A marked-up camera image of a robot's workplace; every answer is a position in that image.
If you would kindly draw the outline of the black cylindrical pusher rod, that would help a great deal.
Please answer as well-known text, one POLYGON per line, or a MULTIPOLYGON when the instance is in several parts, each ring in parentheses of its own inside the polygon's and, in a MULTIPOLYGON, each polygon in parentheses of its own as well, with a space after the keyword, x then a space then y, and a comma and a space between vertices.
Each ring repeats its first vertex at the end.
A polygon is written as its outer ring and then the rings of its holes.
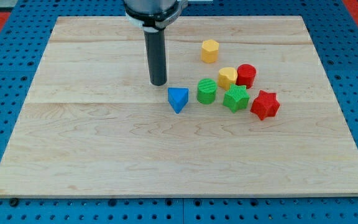
POLYGON ((144 32, 144 37, 150 82, 155 86, 162 86, 167 82, 164 30, 144 32))

